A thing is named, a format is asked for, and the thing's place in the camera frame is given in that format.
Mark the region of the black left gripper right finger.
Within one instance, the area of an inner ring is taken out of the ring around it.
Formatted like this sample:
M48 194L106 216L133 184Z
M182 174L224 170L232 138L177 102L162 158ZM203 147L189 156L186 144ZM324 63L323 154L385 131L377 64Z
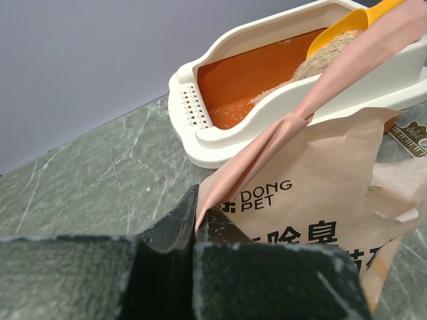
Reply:
M250 238L222 211L210 209L195 236L196 243L250 244Z

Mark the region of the pink cat litter bag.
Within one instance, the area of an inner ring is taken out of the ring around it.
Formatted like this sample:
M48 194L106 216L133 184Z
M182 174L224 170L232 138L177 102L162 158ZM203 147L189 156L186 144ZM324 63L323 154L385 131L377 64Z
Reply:
M347 252L374 311L403 236L426 217L426 160L376 162L385 124L364 107L313 124L334 97L426 32L426 4L404 1L345 46L291 112L200 186L196 224L214 206L261 243L329 245Z

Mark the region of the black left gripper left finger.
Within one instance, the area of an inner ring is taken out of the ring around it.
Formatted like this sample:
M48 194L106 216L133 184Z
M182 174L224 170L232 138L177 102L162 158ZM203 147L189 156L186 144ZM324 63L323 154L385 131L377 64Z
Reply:
M199 185L192 185L178 204L139 234L152 250L168 253L183 249L193 239Z

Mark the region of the yellow plastic scoop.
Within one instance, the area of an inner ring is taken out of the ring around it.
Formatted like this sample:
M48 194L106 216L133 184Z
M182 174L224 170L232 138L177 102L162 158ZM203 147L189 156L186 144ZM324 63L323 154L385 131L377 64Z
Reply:
M378 18L395 8L404 0L382 0L367 9L356 9L320 33L311 43L306 57L311 57L319 49L329 44L338 35L353 30L365 31Z

